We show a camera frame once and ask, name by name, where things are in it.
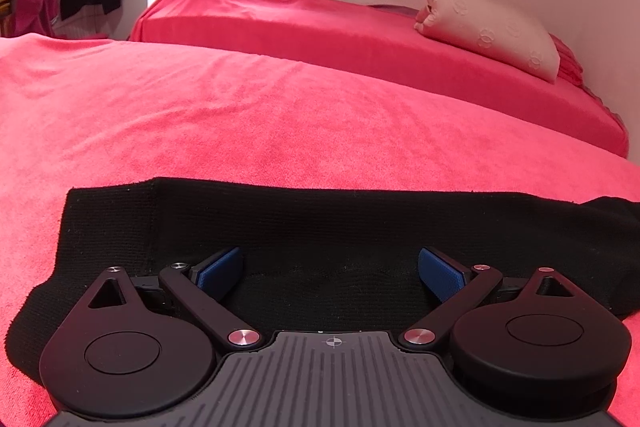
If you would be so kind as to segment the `near bed pink sheet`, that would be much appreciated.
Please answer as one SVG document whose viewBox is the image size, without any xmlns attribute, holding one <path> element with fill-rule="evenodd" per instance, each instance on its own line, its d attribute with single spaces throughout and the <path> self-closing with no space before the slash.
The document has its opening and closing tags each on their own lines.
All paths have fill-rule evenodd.
<svg viewBox="0 0 640 427">
<path fill-rule="evenodd" d="M 630 162 L 454 98 L 240 52 L 35 34 L 3 39 L 3 425 L 638 424 L 639 309 L 617 317 L 631 348 L 610 404 L 490 405 L 456 381 L 448 355 L 401 346 L 401 333 L 440 303 L 420 279 L 418 258 L 416 273 L 436 303 L 398 332 L 265 333 L 240 317 L 262 336 L 260 345 L 221 357 L 201 389 L 173 407 L 138 418 L 58 410 L 39 362 L 37 379 L 10 363 L 6 334 L 53 273 L 67 194 L 156 178 L 522 193 L 574 204 L 615 197 L 639 207 L 639 170 Z"/>
</svg>

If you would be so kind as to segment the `cream pillow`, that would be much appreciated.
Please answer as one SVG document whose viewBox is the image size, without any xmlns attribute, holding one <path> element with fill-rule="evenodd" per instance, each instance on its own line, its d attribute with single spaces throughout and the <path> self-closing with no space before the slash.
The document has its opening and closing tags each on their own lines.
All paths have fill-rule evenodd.
<svg viewBox="0 0 640 427">
<path fill-rule="evenodd" d="M 414 29 L 422 36 L 483 55 L 550 83 L 560 56 L 544 25 L 497 0 L 425 0 Z"/>
</svg>

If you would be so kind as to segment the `far bed red sheet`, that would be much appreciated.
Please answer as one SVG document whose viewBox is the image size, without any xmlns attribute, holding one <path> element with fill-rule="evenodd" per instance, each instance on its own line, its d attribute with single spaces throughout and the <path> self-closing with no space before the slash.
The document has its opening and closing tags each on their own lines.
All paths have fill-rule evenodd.
<svg viewBox="0 0 640 427">
<path fill-rule="evenodd" d="M 156 0 L 131 40 L 264 54 L 451 96 L 625 157 L 628 132 L 587 88 L 421 36 L 409 15 L 337 0 Z"/>
</svg>

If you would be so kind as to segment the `black pants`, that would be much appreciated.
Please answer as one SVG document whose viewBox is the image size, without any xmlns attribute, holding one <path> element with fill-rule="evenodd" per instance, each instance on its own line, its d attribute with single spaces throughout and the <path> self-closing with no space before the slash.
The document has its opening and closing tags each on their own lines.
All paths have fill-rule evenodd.
<svg viewBox="0 0 640 427">
<path fill-rule="evenodd" d="M 256 329 L 398 332 L 436 303 L 416 273 L 424 247 L 508 277 L 551 267 L 616 317 L 639 309 L 639 207 L 625 199 L 156 178 L 67 194 L 53 273 L 12 321 L 6 355 L 37 379 L 44 346 L 105 268 L 145 277 L 226 248 L 243 268 L 221 302 Z"/>
</svg>

